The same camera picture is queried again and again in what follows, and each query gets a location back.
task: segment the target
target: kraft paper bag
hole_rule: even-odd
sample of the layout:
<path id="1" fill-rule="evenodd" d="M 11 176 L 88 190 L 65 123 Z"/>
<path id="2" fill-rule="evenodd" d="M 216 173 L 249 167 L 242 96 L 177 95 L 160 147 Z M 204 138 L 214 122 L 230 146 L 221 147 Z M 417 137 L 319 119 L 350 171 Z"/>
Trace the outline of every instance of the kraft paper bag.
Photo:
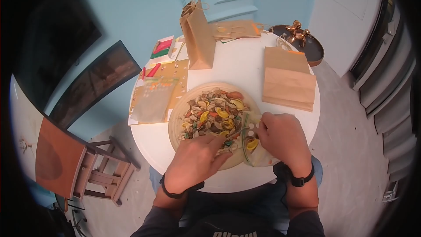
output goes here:
<path id="1" fill-rule="evenodd" d="M 265 47 L 262 101 L 313 112 L 316 76 L 302 52 Z"/>
<path id="2" fill-rule="evenodd" d="M 209 25 L 212 27 L 215 40 L 261 37 L 260 29 L 253 20 L 218 21 Z M 218 28 L 230 28 L 230 34 L 218 34 L 216 33 Z"/>
<path id="3" fill-rule="evenodd" d="M 183 8 L 180 25 L 190 60 L 189 70 L 212 69 L 216 42 L 200 0 L 196 4 L 191 1 Z"/>

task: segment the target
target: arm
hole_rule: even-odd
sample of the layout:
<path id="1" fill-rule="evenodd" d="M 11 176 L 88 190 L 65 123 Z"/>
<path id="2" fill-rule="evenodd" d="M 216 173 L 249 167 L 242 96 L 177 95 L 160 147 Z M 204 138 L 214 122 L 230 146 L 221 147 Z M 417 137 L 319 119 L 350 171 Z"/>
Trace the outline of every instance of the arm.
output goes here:
<path id="1" fill-rule="evenodd" d="M 259 139 L 262 146 L 291 169 L 294 177 L 307 177 L 312 169 L 311 153 L 301 124 L 290 114 L 273 115 L 264 113 L 259 126 Z M 318 211 L 319 198 L 316 178 L 303 187 L 287 184 L 287 206 L 290 219 L 298 214 Z"/>
<path id="2" fill-rule="evenodd" d="M 168 197 L 160 186 L 151 211 L 132 237 L 169 235 L 178 229 L 178 221 L 187 203 L 185 191 L 214 175 L 232 156 L 232 153 L 224 153 L 215 157 L 224 141 L 224 137 L 204 135 L 180 143 L 165 172 L 164 184 L 169 193 L 184 192 L 182 198 Z"/>

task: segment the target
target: dark shirt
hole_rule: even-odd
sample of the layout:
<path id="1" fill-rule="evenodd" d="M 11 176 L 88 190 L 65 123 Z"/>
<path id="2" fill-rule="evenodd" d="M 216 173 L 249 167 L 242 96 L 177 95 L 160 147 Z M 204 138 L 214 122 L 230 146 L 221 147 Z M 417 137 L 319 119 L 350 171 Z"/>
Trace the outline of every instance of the dark shirt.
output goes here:
<path id="1" fill-rule="evenodd" d="M 266 237 L 285 236 L 272 229 L 259 217 L 244 213 L 221 213 L 207 216 L 190 228 L 178 227 L 178 220 L 163 208 L 153 206 L 143 225 L 131 237 Z M 306 211 L 293 218 L 287 236 L 324 236 L 323 226 L 315 211 Z"/>

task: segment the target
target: left hand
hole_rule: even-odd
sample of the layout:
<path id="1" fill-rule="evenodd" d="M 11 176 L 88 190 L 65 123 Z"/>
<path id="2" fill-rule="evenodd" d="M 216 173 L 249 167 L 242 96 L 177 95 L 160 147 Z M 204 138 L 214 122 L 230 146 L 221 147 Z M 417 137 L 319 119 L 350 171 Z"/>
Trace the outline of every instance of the left hand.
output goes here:
<path id="1" fill-rule="evenodd" d="M 180 194 L 214 175 L 232 153 L 215 156 L 225 137 L 203 135 L 181 141 L 165 172 L 165 188 Z"/>

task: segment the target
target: black wristband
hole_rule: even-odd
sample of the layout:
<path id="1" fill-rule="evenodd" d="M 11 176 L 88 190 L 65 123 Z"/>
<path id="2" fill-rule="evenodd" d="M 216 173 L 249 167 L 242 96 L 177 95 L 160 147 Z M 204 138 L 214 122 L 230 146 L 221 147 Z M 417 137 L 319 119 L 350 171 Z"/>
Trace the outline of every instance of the black wristband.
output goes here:
<path id="1" fill-rule="evenodd" d="M 314 166 L 313 166 L 313 163 L 312 163 L 312 171 L 305 178 L 294 177 L 291 169 L 284 162 L 279 162 L 276 165 L 274 165 L 273 166 L 273 173 L 278 178 L 286 179 L 286 180 L 289 179 L 291 181 L 291 184 L 294 187 L 302 187 L 302 186 L 304 186 L 305 183 L 309 182 L 312 179 L 312 177 L 314 176 Z"/>
<path id="2" fill-rule="evenodd" d="M 190 191 L 190 190 L 198 190 L 201 189 L 205 186 L 205 182 L 202 181 L 199 184 L 194 185 L 193 187 L 190 187 L 188 189 L 186 189 L 185 191 L 183 191 L 180 194 L 177 193 L 170 193 L 167 191 L 167 189 L 165 188 L 165 183 L 164 183 L 164 178 L 165 178 L 165 174 L 162 176 L 161 180 L 159 181 L 159 183 L 161 184 L 162 190 L 164 191 L 165 195 L 167 195 L 168 197 L 172 198 L 172 199 L 180 199 L 183 197 L 184 193 L 186 191 Z"/>

